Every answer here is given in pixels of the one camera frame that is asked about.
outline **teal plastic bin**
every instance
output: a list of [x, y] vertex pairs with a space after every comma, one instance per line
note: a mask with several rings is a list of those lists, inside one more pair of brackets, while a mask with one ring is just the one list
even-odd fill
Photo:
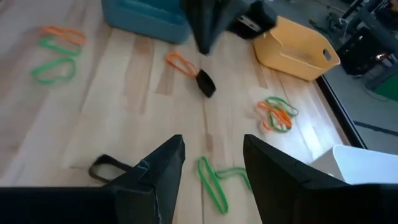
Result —
[[180, 0], [102, 0], [102, 9], [113, 27], [174, 44], [185, 42], [191, 32]]

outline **yellow plastic basket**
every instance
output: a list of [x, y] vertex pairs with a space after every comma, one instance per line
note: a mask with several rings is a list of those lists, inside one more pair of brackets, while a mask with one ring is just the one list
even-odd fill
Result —
[[324, 36], [280, 16], [275, 28], [254, 40], [254, 50], [264, 66], [308, 81], [340, 64]]

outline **black metal frame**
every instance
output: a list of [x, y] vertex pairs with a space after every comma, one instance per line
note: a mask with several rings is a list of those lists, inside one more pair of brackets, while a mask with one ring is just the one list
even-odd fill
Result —
[[326, 78], [322, 75], [321, 77], [317, 78], [317, 83], [327, 102], [329, 103], [331, 110], [335, 114], [336, 119], [343, 129], [346, 137], [348, 138], [349, 143], [354, 147], [367, 149], [364, 141], [357, 132], [353, 121], [348, 116], [347, 111], [337, 98], [335, 92], [332, 90], [328, 80], [326, 80]]
[[350, 16], [354, 11], [357, 10], [360, 5], [362, 5], [362, 2], [364, 2], [364, 0], [357, 0], [356, 2], [354, 2], [354, 4], [346, 11], [346, 13], [344, 13], [341, 18], [347, 19], [348, 16]]

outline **orange rubber band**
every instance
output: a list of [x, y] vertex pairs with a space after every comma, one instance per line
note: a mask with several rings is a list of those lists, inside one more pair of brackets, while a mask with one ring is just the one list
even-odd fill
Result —
[[[86, 36], [78, 30], [61, 28], [57, 26], [45, 26], [43, 27], [43, 30], [77, 45], [83, 45], [86, 42]], [[73, 38], [69, 34], [73, 34], [81, 38]]]
[[[276, 118], [279, 120], [279, 122], [285, 124], [288, 128], [291, 128], [293, 123], [291, 118], [288, 116], [288, 114], [286, 113], [285, 110], [281, 109], [281, 108], [273, 108], [269, 103], [264, 102], [264, 101], [260, 101], [257, 103], [257, 107], [264, 109], [264, 110], [269, 110], [270, 113], [274, 114], [276, 116]], [[266, 128], [267, 130], [272, 130], [272, 128], [266, 123], [265, 120], [263, 120], [262, 125], [264, 128]]]
[[[178, 60], [180, 60], [185, 67], [188, 69], [188, 71], [180, 68], [177, 64], [174, 63], [173, 58], [176, 58]], [[186, 75], [189, 78], [196, 78], [196, 76], [198, 75], [198, 70], [197, 68], [195, 68], [195, 66], [188, 60], [185, 60], [179, 53], [177, 52], [170, 52], [167, 54], [166, 56], [166, 62], [175, 67], [177, 70], [179, 70], [180, 72], [182, 72], [184, 75]]]

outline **wooden floor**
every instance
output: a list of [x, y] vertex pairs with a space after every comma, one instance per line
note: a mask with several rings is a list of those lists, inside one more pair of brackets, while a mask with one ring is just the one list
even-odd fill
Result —
[[[63, 57], [38, 46], [44, 25], [87, 36], [69, 83], [44, 86], [29, 75]], [[342, 143], [316, 83], [260, 66], [252, 45], [229, 33], [205, 57], [193, 38], [171, 45], [108, 27], [99, 0], [2, 0], [0, 30], [3, 186], [98, 185], [86, 168], [100, 154], [135, 165], [182, 134], [187, 159], [174, 223], [260, 223], [252, 193], [239, 179], [222, 183], [229, 214], [218, 214], [195, 170], [200, 156], [215, 169], [243, 166], [246, 133], [305, 163]], [[211, 99], [164, 63], [172, 50], [210, 74], [217, 86]], [[300, 110], [289, 133], [259, 131], [254, 106], [267, 96], [285, 98]]]

